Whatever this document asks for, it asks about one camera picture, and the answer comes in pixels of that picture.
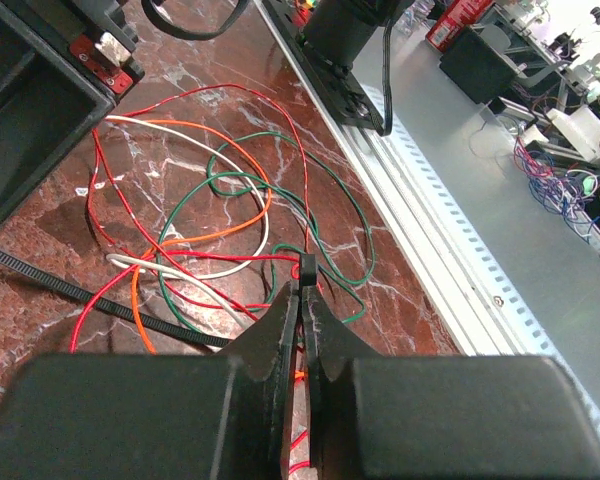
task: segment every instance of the red can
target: red can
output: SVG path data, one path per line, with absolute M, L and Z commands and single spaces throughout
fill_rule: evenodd
M 456 0 L 427 34 L 427 40 L 441 52 L 451 46 L 466 25 L 474 24 L 493 0 Z

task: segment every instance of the tabletop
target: tabletop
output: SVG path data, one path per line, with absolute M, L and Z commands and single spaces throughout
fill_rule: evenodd
M 229 2 L 200 1 L 195 2 L 195 8 L 185 6 L 187 3 L 171 1 L 167 9 L 172 17 L 199 29 L 204 28 L 203 23 L 220 23 L 230 8 Z M 344 181 L 371 225 L 377 261 L 368 281 L 353 287 L 366 313 L 351 328 L 384 354 L 457 353 L 391 232 L 257 9 L 251 5 L 227 33 L 209 42 L 185 42 L 158 32 L 144 17 L 138 1 L 129 2 L 125 11 L 141 39 L 134 56 L 144 67 L 146 77 L 117 112 L 153 105 L 202 85 L 225 82 L 258 90 L 279 103 L 293 117 L 306 150 L 322 159 Z M 62 105 L 50 105 L 49 114 L 56 108 Z M 290 135 L 284 117 L 268 102 L 232 88 L 176 100 L 142 118 L 195 122 L 232 138 L 263 130 Z M 208 132 L 181 131 L 216 148 L 223 143 Z M 142 126 L 104 122 L 99 132 L 120 189 L 137 219 L 157 238 L 166 215 L 205 179 L 209 155 L 178 138 Z M 257 158 L 273 183 L 302 196 L 303 165 L 296 149 L 274 137 L 260 137 L 243 145 Z M 237 154 L 229 152 L 229 156 L 244 165 Z M 94 233 L 85 215 L 85 196 L 93 164 L 94 143 L 89 136 L 0 229 L 0 248 L 96 291 L 118 270 L 105 259 L 115 248 Z M 343 275 L 362 277 L 371 265 L 371 253 L 360 218 L 343 191 L 314 162 L 308 165 L 308 177 L 310 207 L 319 223 L 326 251 Z M 121 245 L 139 254 L 148 243 L 134 228 L 114 188 L 105 180 L 100 172 L 94 196 L 100 223 Z M 235 182 L 227 181 L 225 185 L 235 188 Z M 256 204 L 246 197 L 217 197 L 209 189 L 203 189 L 185 205 L 171 233 L 198 236 L 241 223 L 257 213 Z M 303 246 L 303 225 L 283 198 L 274 197 L 269 215 L 271 233 L 265 253 L 282 242 Z M 260 241 L 261 230 L 257 225 L 217 241 L 197 244 L 196 249 L 249 255 Z M 222 266 L 202 260 L 188 264 L 196 274 L 217 271 Z M 270 287 L 268 270 L 268 262 L 254 262 L 236 275 L 214 280 L 213 285 L 241 302 L 261 302 Z M 279 288 L 280 282 L 290 278 L 290 271 L 283 266 L 278 270 Z M 325 297 L 339 318 L 359 311 L 359 305 L 340 287 L 326 283 L 324 286 Z M 193 286 L 178 284 L 177 287 L 197 300 L 205 299 Z M 154 279 L 142 277 L 140 294 L 144 311 L 175 321 L 164 307 Z M 129 282 L 122 282 L 108 297 L 128 305 Z M 236 325 L 223 311 L 189 304 L 181 307 L 209 333 L 227 337 L 238 334 Z M 0 267 L 0 399 L 22 363 L 44 352 L 67 350 L 69 333 L 81 311 L 81 305 L 41 290 Z M 199 353 L 159 334 L 150 333 L 150 337 L 160 354 Z M 135 326 L 100 313 L 88 317 L 79 351 L 146 353 Z

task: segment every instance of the wire bundle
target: wire bundle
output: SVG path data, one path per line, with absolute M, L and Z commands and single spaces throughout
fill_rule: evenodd
M 527 151 L 520 138 L 516 139 L 513 160 L 529 179 L 533 198 L 548 212 L 562 216 L 567 226 L 589 243 L 591 230 L 599 217 L 582 221 L 581 214 L 584 214 L 586 203 L 591 201 L 599 187 L 598 176 L 578 169 L 558 174 L 551 155 Z M 582 226 L 586 228 L 584 233 L 580 230 Z
M 191 122 L 184 122 L 178 120 L 166 120 L 166 119 L 148 119 L 148 120 L 138 120 L 135 117 L 151 112 L 164 105 L 167 102 L 192 95 L 195 93 L 204 92 L 211 89 L 238 89 L 243 92 L 248 92 L 252 95 L 255 95 L 259 99 L 267 102 L 273 108 L 278 110 L 287 120 L 292 136 L 286 136 L 280 132 L 257 132 L 242 138 L 231 139 L 222 133 L 204 126 Z M 362 212 L 360 206 L 356 203 L 352 194 L 349 192 L 348 188 L 344 184 L 344 182 L 335 174 L 333 170 L 331 170 L 327 165 L 325 165 L 320 159 L 318 159 L 315 155 L 312 155 L 306 152 L 302 146 L 296 128 L 294 126 L 294 122 L 289 116 L 289 114 L 279 105 L 277 105 L 274 101 L 266 97 L 260 92 L 255 90 L 250 90 L 248 88 L 242 87 L 240 85 L 235 84 L 221 84 L 221 85 L 213 85 L 206 86 L 202 88 L 198 88 L 195 90 L 191 90 L 189 92 L 184 92 L 180 95 L 176 95 L 173 97 L 169 97 L 165 100 L 162 100 L 150 107 L 147 107 L 142 110 L 138 110 L 135 112 L 130 112 L 122 116 L 112 115 L 107 117 L 107 121 L 114 124 L 128 124 L 133 125 L 133 128 L 141 127 L 141 128 L 150 128 L 152 130 L 160 131 L 164 134 L 168 134 L 174 137 L 178 137 L 186 142 L 206 150 L 211 154 L 211 157 L 207 164 L 207 179 L 201 182 L 199 185 L 195 186 L 192 190 L 190 190 L 184 198 L 176 205 L 173 211 L 168 215 L 168 219 L 165 222 L 162 232 L 160 233 L 158 239 L 152 238 L 152 236 L 145 230 L 145 228 L 138 221 L 131 205 L 127 201 L 124 193 L 121 188 L 118 186 L 116 182 L 116 178 L 113 176 L 109 163 L 107 161 L 106 155 L 104 153 L 104 149 L 102 147 L 100 137 L 97 130 L 92 132 L 93 139 L 95 143 L 95 166 L 92 174 L 91 181 L 89 183 L 89 191 L 87 195 L 87 211 L 89 214 L 89 219 L 92 224 L 92 227 L 95 231 L 99 232 L 103 238 L 113 247 L 119 250 L 120 253 L 111 253 L 107 255 L 107 258 L 110 262 L 117 265 L 118 267 L 123 268 L 123 271 L 116 275 L 111 281 L 109 281 L 100 291 L 97 292 L 96 295 L 91 299 L 91 301 L 86 305 L 84 311 L 78 318 L 76 326 L 73 330 L 70 351 L 74 352 L 78 347 L 78 340 L 80 335 L 80 330 L 84 325 L 87 315 L 93 309 L 95 303 L 100 299 L 107 291 L 109 291 L 114 285 L 116 285 L 123 278 L 132 275 L 131 281 L 131 306 L 134 315 L 134 319 L 137 325 L 137 328 L 140 332 L 142 340 L 150 353 L 156 353 L 156 349 L 153 346 L 150 338 L 142 324 L 142 319 L 139 312 L 139 301 L 138 301 L 138 283 L 139 278 L 142 273 L 152 273 L 158 277 L 160 289 L 162 292 L 162 296 L 167 303 L 170 310 L 173 312 L 177 320 L 186 328 L 191 330 L 198 330 L 198 327 L 192 324 L 191 321 L 187 319 L 187 316 L 183 311 L 181 311 L 180 307 L 176 305 L 176 299 L 179 299 L 182 302 L 189 303 L 191 305 L 195 305 L 197 307 L 203 308 L 213 308 L 213 309 L 223 309 L 227 312 L 227 314 L 236 322 L 237 325 L 240 326 L 240 329 L 247 328 L 252 322 L 257 321 L 258 317 L 255 316 L 255 313 L 269 307 L 271 300 L 275 296 L 276 293 L 276 281 L 277 274 L 273 261 L 284 261 L 287 262 L 287 265 L 290 265 L 292 268 L 292 276 L 295 276 L 297 273 L 297 269 L 299 267 L 297 254 L 302 253 L 303 251 L 308 252 L 310 244 L 313 243 L 317 246 L 320 253 L 326 262 L 325 265 L 320 265 L 320 272 L 324 275 L 326 279 L 329 281 L 333 281 L 337 285 L 339 285 L 346 293 L 352 296 L 356 302 L 360 305 L 360 310 L 345 319 L 345 322 L 351 322 L 358 318 L 360 318 L 365 313 L 365 304 L 358 297 L 355 292 L 355 289 L 361 285 L 363 285 L 367 279 L 371 276 L 373 272 L 373 268 L 375 266 L 375 249 L 373 246 L 373 239 L 371 236 L 371 229 L 368 225 L 368 222 Z M 221 145 L 217 149 L 213 149 L 197 140 L 191 138 L 190 136 L 170 128 L 172 126 L 186 127 L 189 129 L 197 129 L 202 130 L 208 133 L 211 133 L 219 138 L 221 138 L 225 143 Z M 296 195 L 290 190 L 284 189 L 278 185 L 273 184 L 266 173 L 266 171 L 260 166 L 257 160 L 249 154 L 247 150 L 245 150 L 241 144 L 248 142 L 254 138 L 260 137 L 273 137 L 275 139 L 282 140 L 292 147 L 296 148 L 302 157 L 303 163 L 303 190 L 302 195 Z M 240 155 L 249 163 L 250 167 L 255 170 L 255 174 L 245 173 L 236 163 L 227 158 L 222 152 L 225 148 L 232 147 Z M 369 268 L 365 271 L 364 275 L 360 278 L 348 278 L 345 276 L 336 266 L 335 262 L 331 258 L 329 254 L 329 248 L 325 245 L 320 239 L 320 228 L 318 221 L 310 209 L 309 205 L 309 194 L 308 194 L 308 167 L 307 160 L 311 159 L 318 167 L 322 168 L 326 171 L 329 176 L 333 179 L 333 181 L 338 185 L 338 187 L 345 193 L 348 200 L 354 206 L 358 216 L 360 217 L 363 231 L 366 237 L 366 242 L 368 248 L 370 250 L 371 255 L 371 264 Z M 219 173 L 214 173 L 214 166 L 217 160 L 220 160 L 226 167 L 228 167 L 229 171 L 223 171 Z M 100 223 L 97 212 L 94 208 L 93 198 L 95 194 L 95 185 L 97 183 L 97 178 L 100 172 L 100 169 L 104 169 L 104 173 L 114 188 L 114 191 L 118 195 L 122 205 L 127 211 L 131 221 L 134 223 L 135 227 L 140 231 L 140 233 L 145 237 L 145 239 L 151 245 L 145 252 L 141 255 L 138 255 L 129 249 L 125 248 L 123 244 L 121 244 L 117 239 L 114 239 L 111 235 L 108 234 L 105 227 Z M 219 182 L 226 182 L 228 180 L 236 179 L 242 182 L 245 185 L 245 188 L 239 191 L 223 191 L 218 186 Z M 192 238 L 174 238 L 167 240 L 167 235 L 172 229 L 172 225 L 174 221 L 176 221 L 177 217 L 181 214 L 184 206 L 193 198 L 198 192 L 200 192 L 203 188 L 209 187 L 217 196 L 224 197 L 235 197 L 241 198 L 244 195 L 251 196 L 254 198 L 256 205 L 258 206 L 259 213 L 255 215 L 250 220 L 237 225 L 231 228 L 227 228 L 225 230 L 215 232 L 208 235 L 192 237 Z M 270 254 L 263 254 L 264 249 L 267 246 L 267 242 L 269 239 L 271 224 L 268 215 L 268 211 L 272 205 L 273 197 L 278 196 L 285 201 L 287 201 L 294 211 L 297 214 L 297 217 L 300 219 L 300 222 L 304 224 L 305 233 L 304 233 L 304 250 L 300 249 L 289 243 L 279 243 L 271 249 Z M 191 247 L 183 248 L 183 244 L 195 244 L 202 241 L 208 241 L 213 239 L 219 239 L 223 236 L 236 233 L 238 231 L 244 230 L 245 228 L 256 225 L 258 222 L 262 222 L 262 236 L 259 246 L 255 249 L 254 253 L 249 256 L 237 256 L 237 255 L 217 255 L 210 254 L 206 252 L 200 252 L 192 249 Z M 234 267 L 213 272 L 206 275 L 195 275 L 190 272 L 187 268 L 180 263 L 180 259 L 211 259 L 211 260 L 221 260 L 223 262 L 233 262 L 236 263 Z M 271 288 L 268 291 L 267 298 L 261 303 L 252 303 L 247 305 L 242 305 L 237 301 L 233 300 L 217 288 L 213 287 L 207 281 L 227 277 L 229 275 L 234 275 L 249 266 L 249 264 L 253 261 L 271 261 Z M 200 290 L 207 296 L 210 300 L 209 303 L 203 303 L 197 300 L 193 300 L 188 298 L 181 290 L 172 285 L 173 281 L 184 281 L 188 284 L 193 285 L 196 289 Z

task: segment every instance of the black cylinder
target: black cylinder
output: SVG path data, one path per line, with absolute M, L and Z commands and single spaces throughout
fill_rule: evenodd
M 351 67 L 378 25 L 351 0 L 320 0 L 303 34 L 331 63 Z

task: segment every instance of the orange wire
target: orange wire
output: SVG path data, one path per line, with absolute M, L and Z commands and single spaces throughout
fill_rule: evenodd
M 107 120 L 110 122 L 113 122 L 113 123 L 126 123 L 126 122 L 124 122 L 124 120 L 120 120 L 120 119 L 115 119 L 115 120 L 107 119 Z M 192 123 L 192 122 L 183 122 L 180 120 L 156 119 L 156 120 L 145 120 L 145 121 L 148 123 L 155 123 L 158 125 L 160 125 L 160 124 L 162 124 L 162 125 L 180 125 L 180 126 L 185 126 L 185 127 L 197 128 L 200 130 L 205 130 L 207 132 L 213 133 L 213 134 L 217 135 L 218 137 L 222 138 L 225 142 L 228 142 L 236 150 L 238 150 L 242 155 L 244 155 L 247 158 L 247 160 L 249 161 L 249 163 L 251 163 L 253 168 L 260 174 L 260 176 L 263 178 L 263 180 L 267 183 L 270 183 L 269 176 L 267 175 L 265 170 L 262 168 L 262 166 L 258 163 L 258 161 L 255 158 L 253 158 L 246 150 L 244 150 L 240 145 L 238 145 L 238 143 L 234 142 L 231 138 L 227 137 L 226 135 L 223 135 L 222 133 L 218 132 L 217 130 L 215 130 L 211 127 L 207 127 L 205 125 L 199 125 L 197 123 Z M 228 228 L 225 230 L 221 230 L 219 232 L 202 235 L 199 237 L 190 237 L 190 238 L 183 238 L 183 239 L 174 238 L 172 240 L 167 240 L 166 242 L 163 242 L 161 244 L 161 246 L 167 247 L 170 245 L 176 245 L 176 244 L 181 244 L 181 243 L 202 242 L 205 240 L 211 240 L 214 238 L 222 237 L 222 236 L 229 235 L 231 233 L 235 233 L 237 231 L 243 230 L 243 229 L 253 225 L 257 221 L 259 221 L 262 217 L 264 217 L 265 213 L 267 213 L 267 211 L 271 207 L 271 203 L 273 202 L 272 193 L 273 192 L 271 191 L 271 189 L 267 188 L 267 201 L 266 201 L 262 211 L 255 217 L 251 218 L 250 220 L 247 220 L 244 223 L 241 223 L 240 225 L 237 225 L 235 227 L 231 227 L 231 228 Z M 151 247 L 147 251 L 145 251 L 145 253 L 143 253 L 142 258 L 147 258 L 147 257 L 151 256 L 154 252 L 155 252 L 155 248 Z M 149 336 L 147 335 L 144 325 L 142 325 L 142 319 L 140 318 L 140 308 L 139 308 L 139 302 L 138 302 L 139 277 L 140 277 L 140 268 L 138 267 L 133 272 L 133 277 L 131 279 L 131 310 L 133 312 L 133 319 L 136 323 L 136 326 L 138 327 L 138 331 L 140 332 L 140 337 L 142 338 L 142 341 L 144 342 L 145 347 L 147 348 L 147 350 L 150 353 L 155 354 L 156 349 L 153 346 L 153 344 L 151 343 L 151 340 L 149 339 Z

